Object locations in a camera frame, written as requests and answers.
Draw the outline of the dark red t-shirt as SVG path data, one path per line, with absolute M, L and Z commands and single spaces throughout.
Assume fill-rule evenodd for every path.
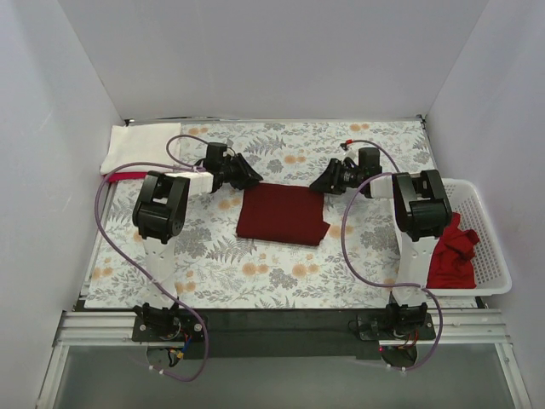
M 244 191 L 236 233 L 243 239 L 317 246 L 329 228 L 322 193 L 261 183 Z

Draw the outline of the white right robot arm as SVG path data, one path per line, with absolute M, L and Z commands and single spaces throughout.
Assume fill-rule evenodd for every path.
M 333 158 L 324 172 L 310 184 L 318 193 L 341 195 L 349 188 L 367 199 L 387 199 L 399 248 L 398 280 L 390 285 L 390 301 L 378 320 L 377 331 L 404 338 L 426 325 L 426 289 L 433 252 L 452 221 L 452 209 L 445 185 L 437 170 L 416 174 L 382 169 L 381 156 L 393 158 L 371 142 L 350 155 Z

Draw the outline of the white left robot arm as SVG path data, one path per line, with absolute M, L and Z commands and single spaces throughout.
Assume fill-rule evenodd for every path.
M 144 302 L 135 312 L 142 325 L 160 339 L 170 341 L 190 332 L 174 300 L 175 238 L 184 227 L 189 199 L 214 193 L 226 183 L 244 190 L 261 181 L 263 177 L 242 154 L 219 142 L 209 143 L 205 157 L 190 170 L 146 174 L 132 215 L 143 239 L 148 272 Z

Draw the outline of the folded pink-red t-shirt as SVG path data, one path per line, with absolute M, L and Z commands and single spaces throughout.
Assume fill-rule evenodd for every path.
M 146 177 L 146 172 L 116 172 L 111 175 L 104 176 L 103 180 L 106 183 L 116 183 L 119 181 L 141 180 Z

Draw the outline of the bright red t-shirt in basket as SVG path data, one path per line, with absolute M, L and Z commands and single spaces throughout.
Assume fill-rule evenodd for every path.
M 427 288 L 472 290 L 476 288 L 472 260 L 480 242 L 472 230 L 461 230 L 461 215 L 454 212 L 450 225 L 436 244 L 427 277 Z

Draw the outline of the white plastic laundry basket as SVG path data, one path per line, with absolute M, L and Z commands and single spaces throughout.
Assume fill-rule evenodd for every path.
M 480 239 L 472 260 L 476 288 L 472 290 L 430 289 L 440 297 L 489 297 L 509 292 L 512 280 L 501 246 L 475 186 L 459 179 L 444 179 L 452 215 L 461 215 L 461 230 L 474 230 Z

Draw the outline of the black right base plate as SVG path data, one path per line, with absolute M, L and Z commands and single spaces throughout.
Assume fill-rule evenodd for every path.
M 393 328 L 387 323 L 381 311 L 365 310 L 356 314 L 349 328 L 362 341 L 407 341 L 415 338 L 432 341 L 436 338 L 431 314 L 426 314 L 421 325 Z

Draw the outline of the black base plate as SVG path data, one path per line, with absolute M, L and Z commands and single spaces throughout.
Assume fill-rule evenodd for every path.
M 187 310 L 173 306 L 154 308 L 148 303 L 134 306 L 136 318 L 131 339 L 135 342 L 202 342 L 204 325 Z
M 426 314 L 421 325 L 393 328 L 387 323 L 381 311 L 365 310 L 356 314 L 349 328 L 362 341 L 407 341 L 415 338 L 432 341 L 436 338 L 431 314 Z

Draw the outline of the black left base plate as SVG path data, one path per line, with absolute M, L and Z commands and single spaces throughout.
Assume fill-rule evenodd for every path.
M 148 303 L 134 306 L 136 318 L 131 339 L 135 342 L 202 342 L 204 325 L 187 310 L 173 306 L 154 308 Z

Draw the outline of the aluminium frame rail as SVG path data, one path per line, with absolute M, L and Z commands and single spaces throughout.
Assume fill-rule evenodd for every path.
M 124 346 L 130 339 L 135 315 L 130 312 L 64 312 L 54 335 L 36 408 L 53 408 L 72 346 Z

